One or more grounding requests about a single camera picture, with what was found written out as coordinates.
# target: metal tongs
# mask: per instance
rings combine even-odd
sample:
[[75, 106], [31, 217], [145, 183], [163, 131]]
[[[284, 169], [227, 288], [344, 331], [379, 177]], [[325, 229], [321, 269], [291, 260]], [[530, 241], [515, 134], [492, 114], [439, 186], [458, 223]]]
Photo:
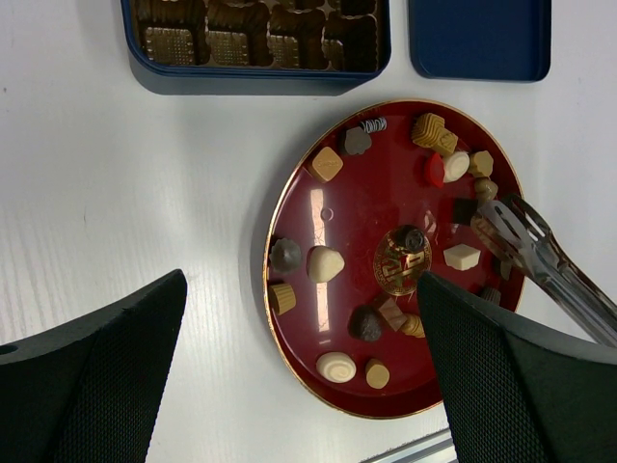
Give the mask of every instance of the metal tongs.
[[617, 347], [617, 306], [574, 265], [528, 203], [517, 195], [488, 201], [471, 227], [493, 254], [521, 270], [592, 339]]

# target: gold emblem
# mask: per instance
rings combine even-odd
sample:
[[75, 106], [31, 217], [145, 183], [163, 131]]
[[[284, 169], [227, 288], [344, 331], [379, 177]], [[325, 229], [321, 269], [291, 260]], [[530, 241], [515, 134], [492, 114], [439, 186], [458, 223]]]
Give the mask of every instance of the gold emblem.
[[431, 244], [424, 240], [424, 249], [409, 254], [405, 248], [394, 243], [396, 230], [382, 238], [375, 251], [373, 271], [382, 289], [392, 296], [404, 296], [416, 290], [417, 279], [424, 270], [431, 268]]

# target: blue tin box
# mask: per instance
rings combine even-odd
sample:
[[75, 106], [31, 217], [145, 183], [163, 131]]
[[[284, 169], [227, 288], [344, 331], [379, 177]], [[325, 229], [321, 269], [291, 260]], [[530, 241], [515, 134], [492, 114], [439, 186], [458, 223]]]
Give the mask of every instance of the blue tin box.
[[121, 0], [130, 65], [165, 95], [339, 95], [390, 56], [387, 0]]
[[428, 78], [537, 82], [550, 11], [550, 0], [410, 0], [412, 62]]

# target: white table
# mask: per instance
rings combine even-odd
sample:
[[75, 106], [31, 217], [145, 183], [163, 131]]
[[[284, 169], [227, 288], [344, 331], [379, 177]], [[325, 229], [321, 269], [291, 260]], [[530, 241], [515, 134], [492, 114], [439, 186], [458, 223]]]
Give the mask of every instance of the white table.
[[[406, 1], [392, 0], [381, 77], [340, 97], [246, 98], [140, 87], [119, 0], [2, 0], [0, 343], [180, 267], [188, 305], [149, 463], [356, 462], [447, 427], [441, 406], [348, 417], [287, 371], [252, 288], [276, 190], [349, 113], [434, 98], [487, 126], [563, 247], [617, 299], [616, 14], [614, 0], [553, 0], [541, 83], [431, 81], [408, 58]], [[520, 313], [581, 333], [533, 284]]]

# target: blue lid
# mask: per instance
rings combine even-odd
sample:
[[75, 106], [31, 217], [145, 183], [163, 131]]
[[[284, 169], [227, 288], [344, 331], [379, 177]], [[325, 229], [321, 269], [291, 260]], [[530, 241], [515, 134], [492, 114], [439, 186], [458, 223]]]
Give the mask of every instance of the blue lid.
[[425, 77], [542, 80], [550, 0], [410, 0], [410, 41]]

